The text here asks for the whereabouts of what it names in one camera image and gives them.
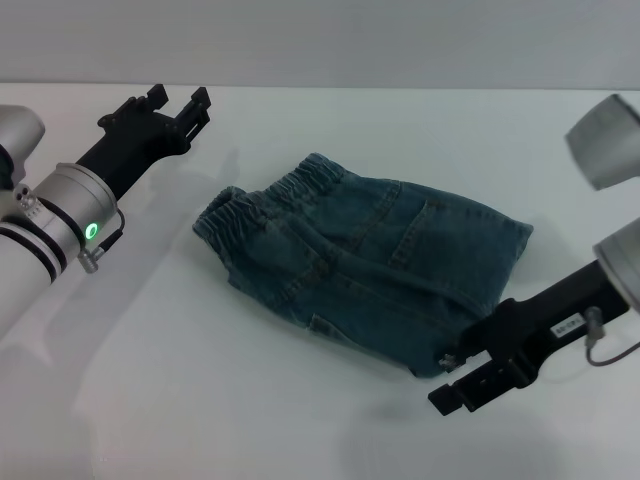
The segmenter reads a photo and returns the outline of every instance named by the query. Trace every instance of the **white table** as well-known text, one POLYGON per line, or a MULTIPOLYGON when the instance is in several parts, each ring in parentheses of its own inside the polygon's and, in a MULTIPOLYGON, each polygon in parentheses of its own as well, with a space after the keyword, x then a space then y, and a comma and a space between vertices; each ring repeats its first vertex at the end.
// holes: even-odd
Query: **white table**
MULTIPOLYGON (((35 186, 146 86, 2 85, 47 134, 35 186)), ((169 87, 177 113, 194 88, 169 87)), ((224 187, 262 189, 308 153, 466 195, 536 227, 505 295, 593 259, 640 215, 634 183, 596 193, 563 135, 607 92, 211 88, 212 122, 123 198, 125 236, 94 276, 75 263, 0 343, 0 478, 404 480, 634 478, 640 354, 587 368, 582 342, 541 378, 442 418, 444 381, 322 340, 226 283, 192 232, 224 187)), ((640 93, 625 93, 640 106, 640 93)), ((640 339, 615 320, 604 358, 640 339)))

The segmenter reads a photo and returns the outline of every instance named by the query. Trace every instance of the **green indicator light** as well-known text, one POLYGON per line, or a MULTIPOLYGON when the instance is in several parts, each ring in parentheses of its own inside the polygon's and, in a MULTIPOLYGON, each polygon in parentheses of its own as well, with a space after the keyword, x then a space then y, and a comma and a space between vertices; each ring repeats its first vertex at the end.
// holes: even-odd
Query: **green indicator light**
POLYGON ((87 237, 87 240, 91 240, 98 233, 98 224, 92 223, 90 224, 84 231, 84 236, 87 237))

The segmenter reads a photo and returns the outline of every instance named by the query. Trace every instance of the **black cable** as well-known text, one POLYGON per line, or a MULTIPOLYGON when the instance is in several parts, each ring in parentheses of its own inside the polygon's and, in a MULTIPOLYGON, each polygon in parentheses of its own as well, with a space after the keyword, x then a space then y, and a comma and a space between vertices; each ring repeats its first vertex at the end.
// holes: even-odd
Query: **black cable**
POLYGON ((104 240, 104 242, 98 245, 98 248, 101 248, 105 252, 107 252, 111 247, 113 247, 113 244, 116 243, 118 240, 120 240, 120 237, 122 237, 122 231, 124 230, 126 221, 124 219, 124 213, 122 213, 120 209, 118 209, 118 215, 120 216, 120 227, 111 235, 109 235, 104 240))
POLYGON ((593 347, 587 348, 587 362, 589 362, 589 365, 592 365, 594 367, 606 367, 607 365, 613 365, 614 363, 619 362, 624 357, 626 357, 629 354, 635 352, 639 348, 640 348, 640 342, 636 343, 632 347, 627 348, 624 352, 616 355, 615 357, 612 357, 612 358, 610 358, 608 360, 602 360, 602 361, 594 360, 591 357, 591 352, 593 350, 593 347))
POLYGON ((120 228, 118 228, 118 230, 124 230, 124 224, 126 222, 124 220, 124 213, 122 213, 122 210, 118 209, 118 215, 120 215, 120 228))

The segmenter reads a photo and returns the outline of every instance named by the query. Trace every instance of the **label sticker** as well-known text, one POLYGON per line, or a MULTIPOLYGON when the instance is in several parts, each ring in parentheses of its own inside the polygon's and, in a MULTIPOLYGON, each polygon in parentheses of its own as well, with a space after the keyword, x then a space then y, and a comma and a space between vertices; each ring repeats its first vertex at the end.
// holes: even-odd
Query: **label sticker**
POLYGON ((569 318, 566 318, 560 323, 551 327, 551 332, 556 336, 556 338, 561 338, 568 333, 573 332, 576 328, 580 328, 585 323, 587 322, 585 322, 584 318, 582 318, 582 315, 580 315, 579 313, 574 313, 569 318))

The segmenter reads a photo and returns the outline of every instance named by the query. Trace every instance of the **jeans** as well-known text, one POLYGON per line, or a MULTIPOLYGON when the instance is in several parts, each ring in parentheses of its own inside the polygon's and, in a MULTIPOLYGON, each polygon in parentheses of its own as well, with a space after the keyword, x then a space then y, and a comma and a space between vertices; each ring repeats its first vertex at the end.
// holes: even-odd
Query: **jeans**
POLYGON ((498 304, 533 227, 312 154, 264 191, 228 187, 194 230, 229 283, 283 319, 433 376, 498 304))

